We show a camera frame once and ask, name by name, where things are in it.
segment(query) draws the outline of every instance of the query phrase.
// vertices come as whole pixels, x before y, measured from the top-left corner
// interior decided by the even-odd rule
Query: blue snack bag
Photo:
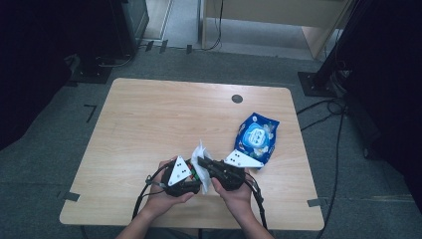
[[[274,151],[278,126],[276,120],[251,114],[239,126],[235,149],[266,164]]]

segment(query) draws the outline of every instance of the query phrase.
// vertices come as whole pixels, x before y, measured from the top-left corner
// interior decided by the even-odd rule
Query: hole in table
[[[243,101],[243,98],[240,95],[233,95],[232,101],[236,104],[240,104]]]

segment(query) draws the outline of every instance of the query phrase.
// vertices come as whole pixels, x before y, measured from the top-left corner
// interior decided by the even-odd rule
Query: white triangular marker
[[[258,161],[257,159],[246,155],[245,153],[235,149],[230,153],[226,159],[224,159],[226,164],[235,166],[235,167],[263,167],[264,163]]]
[[[171,172],[170,179],[168,180],[168,185],[172,186],[177,182],[185,179],[186,177],[192,174],[189,167],[184,161],[182,156],[177,156],[176,162],[174,163],[173,171]]]

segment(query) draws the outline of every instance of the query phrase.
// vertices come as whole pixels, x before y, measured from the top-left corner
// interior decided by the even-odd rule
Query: forearm
[[[116,239],[143,239],[155,216],[147,210],[140,210],[137,216],[124,228]]]
[[[247,239],[268,239],[274,238],[267,229],[255,218],[252,210],[233,214],[239,223]]]

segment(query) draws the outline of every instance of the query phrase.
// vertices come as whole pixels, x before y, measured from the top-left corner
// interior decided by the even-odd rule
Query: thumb
[[[211,178],[211,182],[212,182],[212,185],[214,186],[215,191],[220,193],[221,189],[223,188],[220,181],[217,178],[213,177]]]
[[[187,202],[190,198],[192,198],[193,197],[193,195],[195,195],[195,193],[193,193],[193,192],[188,192],[188,193],[185,193],[185,194],[183,194],[183,195],[181,195],[181,196],[179,196],[178,197],[178,201],[179,201],[179,203],[185,203],[185,202]]]

